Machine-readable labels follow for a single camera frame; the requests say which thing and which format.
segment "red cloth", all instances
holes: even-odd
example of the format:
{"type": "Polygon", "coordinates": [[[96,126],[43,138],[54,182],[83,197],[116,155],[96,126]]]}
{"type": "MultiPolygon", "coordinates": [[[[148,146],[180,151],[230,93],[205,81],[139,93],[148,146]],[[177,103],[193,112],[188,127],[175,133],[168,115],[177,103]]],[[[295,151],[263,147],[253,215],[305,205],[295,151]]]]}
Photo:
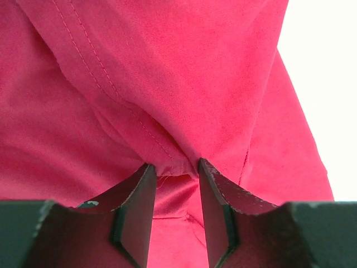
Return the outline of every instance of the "red cloth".
{"type": "Polygon", "coordinates": [[[144,162],[148,267],[207,267],[197,163],[332,200],[277,51],[287,0],[0,0],[0,198],[76,206],[144,162]]]}

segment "stitched seam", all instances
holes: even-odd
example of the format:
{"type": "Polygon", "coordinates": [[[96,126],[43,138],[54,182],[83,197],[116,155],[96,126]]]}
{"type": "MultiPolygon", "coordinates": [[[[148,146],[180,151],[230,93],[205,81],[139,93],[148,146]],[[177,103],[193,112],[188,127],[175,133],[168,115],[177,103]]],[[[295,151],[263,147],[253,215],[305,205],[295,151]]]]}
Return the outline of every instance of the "stitched seam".
{"type": "MultiPolygon", "coordinates": [[[[73,35],[72,35],[72,33],[70,32],[70,30],[69,30],[69,28],[68,28],[68,26],[67,26],[67,23],[65,22],[65,19],[64,19],[64,17],[63,17],[63,14],[62,14],[62,12],[60,11],[60,9],[59,9],[57,3],[55,2],[55,0],[52,0],[52,2],[53,2],[53,4],[56,6],[56,9],[57,9],[57,11],[58,11],[58,13],[59,13],[59,15],[60,15],[60,17],[61,17],[61,19],[62,19],[62,23],[63,23],[63,25],[65,26],[65,28],[66,28],[66,30],[67,30],[67,32],[68,32],[70,38],[71,38],[72,43],[74,44],[74,46],[75,46],[75,48],[76,48],[76,50],[77,50],[79,56],[81,57],[81,59],[82,59],[84,65],[85,65],[85,67],[87,68],[87,70],[88,70],[90,76],[93,78],[93,80],[94,80],[94,82],[96,83],[97,87],[98,87],[107,97],[109,97],[112,101],[116,102],[116,103],[119,104],[119,105],[122,105],[122,104],[118,103],[116,100],[114,100],[114,99],[113,99],[106,91],[104,91],[103,88],[99,85],[97,79],[95,78],[95,76],[93,75],[93,73],[91,72],[91,70],[89,69],[88,64],[85,62],[84,57],[83,57],[82,53],[80,52],[80,50],[79,50],[79,48],[78,48],[76,42],[74,41],[73,35]]],[[[123,98],[118,94],[118,91],[117,91],[117,89],[115,88],[114,84],[112,83],[112,81],[111,81],[111,79],[110,79],[110,77],[109,77],[109,75],[108,75],[108,72],[107,72],[106,69],[104,68],[104,65],[103,65],[102,61],[99,59],[98,54],[95,52],[94,47],[93,47],[93,44],[91,43],[91,41],[90,41],[90,39],[89,39],[89,36],[88,36],[88,34],[87,34],[87,32],[86,32],[86,30],[85,30],[85,28],[84,28],[84,25],[82,24],[81,20],[79,19],[79,16],[78,16],[78,14],[77,14],[77,11],[75,10],[75,8],[74,8],[74,6],[73,6],[73,4],[72,4],[72,1],[70,1],[70,4],[71,4],[72,9],[74,10],[74,12],[75,12],[75,14],[76,14],[77,20],[79,21],[80,25],[82,26],[82,28],[83,28],[83,30],[84,30],[84,33],[85,33],[85,35],[86,35],[86,37],[87,37],[88,42],[90,43],[90,46],[91,46],[91,48],[92,48],[92,50],[93,50],[95,56],[97,57],[97,59],[98,59],[100,65],[102,66],[102,68],[103,68],[103,70],[104,70],[104,72],[105,72],[105,74],[106,74],[106,76],[107,76],[107,78],[108,78],[108,80],[109,80],[109,83],[110,83],[110,84],[112,85],[112,87],[114,88],[115,93],[117,94],[117,96],[118,96],[120,99],[123,99],[123,98]]],[[[165,151],[165,153],[169,156],[169,158],[171,159],[171,161],[172,161],[172,163],[173,163],[173,158],[172,158],[172,156],[166,151],[166,149],[162,146],[162,144],[149,132],[148,129],[146,129],[146,127],[145,127],[144,124],[141,122],[141,120],[136,116],[136,114],[135,114],[130,108],[127,108],[127,109],[129,109],[129,110],[131,111],[131,113],[134,115],[134,117],[136,118],[136,120],[138,120],[138,121],[140,122],[140,124],[141,124],[141,126],[144,128],[144,130],[161,146],[161,148],[165,151]]]]}
{"type": "Polygon", "coordinates": [[[93,80],[94,80],[94,82],[96,83],[97,87],[98,87],[101,91],[104,92],[104,90],[103,90],[103,89],[101,88],[101,86],[99,85],[97,79],[94,77],[93,73],[90,71],[90,69],[89,69],[89,67],[88,67],[88,64],[85,62],[85,60],[84,60],[84,58],[83,58],[82,53],[79,51],[79,49],[78,49],[78,47],[77,47],[77,44],[76,44],[76,42],[75,42],[74,39],[73,39],[73,35],[71,34],[71,32],[70,32],[70,30],[69,30],[69,28],[68,28],[68,26],[67,26],[67,23],[65,22],[65,19],[63,18],[62,12],[60,11],[60,9],[59,9],[57,3],[55,2],[55,0],[52,0],[52,2],[53,2],[53,4],[55,4],[56,9],[57,9],[58,13],[59,13],[60,16],[61,16],[62,23],[63,23],[63,25],[65,26],[65,28],[66,28],[66,30],[67,30],[67,32],[68,32],[68,34],[69,34],[69,36],[70,36],[70,38],[71,38],[71,40],[72,40],[72,43],[74,44],[74,46],[75,46],[75,48],[76,48],[76,50],[77,50],[77,52],[78,52],[80,58],[82,59],[82,61],[83,61],[84,65],[85,65],[85,67],[87,68],[87,70],[88,70],[90,76],[93,78],[93,80]]]}
{"type": "Polygon", "coordinates": [[[196,219],[194,216],[192,216],[190,213],[187,213],[186,214],[186,218],[192,218],[194,219],[203,229],[205,228],[200,222],[198,219],[196,219]]]}
{"type": "MultiPolygon", "coordinates": [[[[81,27],[82,27],[82,29],[83,29],[83,31],[84,31],[84,34],[85,34],[85,36],[86,36],[86,38],[87,38],[87,40],[88,40],[89,45],[91,46],[91,49],[92,49],[92,51],[93,51],[95,57],[96,57],[97,60],[99,61],[100,66],[102,67],[103,71],[105,72],[105,74],[106,74],[106,76],[107,76],[108,82],[109,82],[109,83],[111,84],[111,86],[113,87],[113,89],[114,89],[116,95],[117,95],[120,99],[123,99],[123,98],[119,95],[119,93],[118,93],[118,91],[117,91],[115,85],[112,83],[112,80],[111,80],[110,77],[109,77],[109,74],[108,74],[107,70],[105,69],[105,67],[104,67],[104,65],[103,65],[103,63],[102,63],[102,61],[100,60],[100,58],[99,58],[97,52],[95,51],[94,46],[93,46],[93,44],[91,43],[91,40],[90,40],[90,38],[89,38],[89,36],[88,36],[88,33],[87,33],[87,31],[86,31],[86,29],[85,29],[83,23],[81,22],[81,20],[80,20],[80,18],[79,18],[79,16],[78,16],[78,13],[77,13],[76,9],[75,9],[74,6],[73,6],[72,1],[70,1],[70,4],[71,4],[71,7],[72,7],[72,9],[73,9],[73,11],[74,11],[76,17],[77,17],[77,20],[78,20],[79,24],[81,25],[81,27]]],[[[136,114],[133,112],[133,110],[131,110],[130,108],[128,108],[128,109],[131,111],[131,113],[134,115],[134,117],[140,122],[140,124],[141,124],[141,126],[144,128],[144,130],[161,146],[161,148],[162,148],[162,149],[164,150],[164,152],[169,156],[169,158],[171,159],[171,162],[172,162],[172,164],[173,164],[173,158],[172,158],[172,156],[167,152],[167,150],[164,148],[164,146],[150,133],[150,131],[149,131],[148,129],[146,129],[146,127],[145,127],[145,125],[143,124],[143,122],[141,122],[141,120],[136,116],[136,114]]]]}
{"type": "Polygon", "coordinates": [[[185,215],[179,217],[153,217],[152,219],[182,219],[183,217],[185,217],[185,215]]]}
{"type": "Polygon", "coordinates": [[[247,154],[245,155],[242,171],[240,172],[238,186],[240,186],[240,182],[242,181],[243,171],[244,171],[244,168],[246,168],[246,164],[247,164],[247,161],[248,161],[248,156],[249,156],[249,147],[247,149],[247,154]]]}
{"type": "MultiPolygon", "coordinates": [[[[163,136],[168,138],[166,133],[163,132],[162,127],[159,126],[159,124],[156,122],[156,120],[150,114],[149,114],[149,118],[157,126],[157,128],[160,130],[160,132],[163,134],[163,136]]],[[[171,176],[173,176],[173,159],[171,159],[171,160],[172,160],[172,166],[171,166],[171,171],[170,172],[171,172],[171,176]]]]}
{"type": "Polygon", "coordinates": [[[189,221],[189,217],[190,217],[191,215],[189,215],[189,214],[187,214],[187,215],[188,215],[188,217],[186,217],[186,221],[187,221],[188,224],[190,225],[192,233],[193,233],[194,236],[197,238],[197,240],[198,240],[205,248],[207,248],[207,246],[206,246],[205,244],[203,244],[203,242],[201,241],[201,239],[199,239],[198,235],[195,233],[195,230],[194,230],[194,228],[193,228],[193,226],[192,226],[192,223],[189,221]]]}

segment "white background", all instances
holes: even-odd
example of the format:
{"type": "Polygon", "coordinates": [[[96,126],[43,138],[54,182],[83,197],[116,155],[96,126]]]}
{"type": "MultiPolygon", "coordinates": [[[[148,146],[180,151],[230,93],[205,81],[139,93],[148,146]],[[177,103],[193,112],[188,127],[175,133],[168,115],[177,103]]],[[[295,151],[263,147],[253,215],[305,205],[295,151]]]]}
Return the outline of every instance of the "white background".
{"type": "Polygon", "coordinates": [[[336,200],[357,200],[357,3],[290,0],[278,49],[336,200]]]}

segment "pink shirt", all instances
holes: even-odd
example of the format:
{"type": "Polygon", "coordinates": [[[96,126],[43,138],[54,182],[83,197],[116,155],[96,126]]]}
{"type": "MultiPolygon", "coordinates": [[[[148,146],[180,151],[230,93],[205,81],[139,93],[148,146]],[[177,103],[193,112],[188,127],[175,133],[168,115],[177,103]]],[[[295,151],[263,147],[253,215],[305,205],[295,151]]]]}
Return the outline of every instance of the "pink shirt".
{"type": "Polygon", "coordinates": [[[200,157],[274,204],[333,200],[277,51],[286,6],[1,0],[0,198],[76,206],[154,164],[149,268],[208,266],[200,157]]]}

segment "double stitching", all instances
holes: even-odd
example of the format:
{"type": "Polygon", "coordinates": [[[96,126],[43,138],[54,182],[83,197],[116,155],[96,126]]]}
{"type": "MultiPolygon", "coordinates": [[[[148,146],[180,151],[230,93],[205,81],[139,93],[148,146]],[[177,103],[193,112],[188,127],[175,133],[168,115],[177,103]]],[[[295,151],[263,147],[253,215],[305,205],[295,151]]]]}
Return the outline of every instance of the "double stitching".
{"type": "MultiPolygon", "coordinates": [[[[109,96],[109,94],[108,94],[105,90],[103,90],[103,88],[100,86],[100,84],[98,83],[98,80],[95,78],[95,76],[94,76],[94,74],[92,73],[92,71],[90,70],[88,64],[87,64],[86,61],[84,60],[84,57],[83,57],[82,53],[80,52],[80,50],[79,50],[79,48],[78,48],[78,45],[77,45],[76,42],[74,41],[73,35],[72,35],[72,33],[70,32],[70,30],[69,30],[69,28],[68,28],[68,26],[67,26],[67,24],[66,24],[66,22],[65,22],[65,19],[64,19],[64,17],[63,17],[63,14],[62,14],[61,10],[59,9],[59,7],[58,7],[57,3],[55,2],[55,0],[52,0],[52,2],[53,2],[53,4],[56,6],[56,9],[57,9],[57,11],[58,11],[58,13],[59,13],[59,15],[60,15],[60,17],[61,17],[61,19],[62,19],[63,25],[65,26],[65,28],[66,28],[66,30],[67,30],[67,32],[68,32],[70,38],[71,38],[71,41],[72,41],[72,43],[74,44],[74,46],[75,46],[75,48],[76,48],[76,51],[78,52],[80,58],[82,59],[84,65],[85,65],[85,67],[86,67],[86,69],[88,70],[90,76],[93,78],[93,80],[94,80],[94,82],[96,83],[97,87],[98,87],[107,97],[109,97],[112,101],[114,101],[116,104],[122,105],[121,103],[118,103],[115,99],[113,99],[111,96],[109,96]]],[[[84,31],[84,34],[85,34],[85,36],[86,36],[86,38],[87,38],[87,41],[88,41],[89,45],[91,46],[91,49],[92,49],[92,51],[93,51],[95,57],[96,57],[97,60],[99,61],[100,66],[102,67],[102,69],[103,69],[105,75],[107,76],[107,80],[108,80],[109,84],[111,84],[111,86],[113,87],[113,89],[114,89],[114,91],[115,91],[117,97],[123,100],[123,98],[119,95],[119,93],[118,93],[118,91],[117,91],[115,85],[113,84],[112,80],[110,79],[109,74],[108,74],[107,70],[105,69],[105,67],[104,67],[104,65],[103,65],[103,63],[102,63],[102,61],[100,60],[100,58],[99,58],[97,52],[95,51],[95,48],[94,48],[94,46],[93,46],[93,44],[92,44],[92,42],[91,42],[91,40],[90,40],[90,38],[89,38],[89,36],[88,36],[88,33],[87,33],[87,31],[86,31],[86,29],[85,29],[83,23],[81,22],[81,20],[80,20],[80,18],[79,18],[79,16],[78,16],[78,13],[77,13],[76,9],[75,9],[74,6],[73,6],[72,1],[70,1],[69,3],[70,3],[70,5],[71,5],[71,7],[72,7],[72,9],[73,9],[73,11],[74,11],[74,13],[75,13],[75,15],[76,15],[76,18],[77,18],[79,24],[81,25],[81,27],[82,27],[82,29],[83,29],[83,31],[84,31]]],[[[162,149],[164,150],[164,152],[169,156],[169,158],[171,159],[172,164],[173,164],[173,158],[172,158],[172,156],[167,152],[167,150],[164,148],[164,146],[153,136],[153,134],[150,133],[150,131],[145,127],[145,125],[143,124],[143,122],[136,116],[136,114],[133,112],[132,109],[130,109],[130,108],[126,107],[126,106],[124,106],[124,107],[125,107],[126,109],[128,109],[128,110],[133,114],[133,116],[134,116],[134,117],[136,118],[136,120],[141,124],[141,126],[144,128],[144,130],[161,146],[161,148],[162,148],[162,149]]]]}

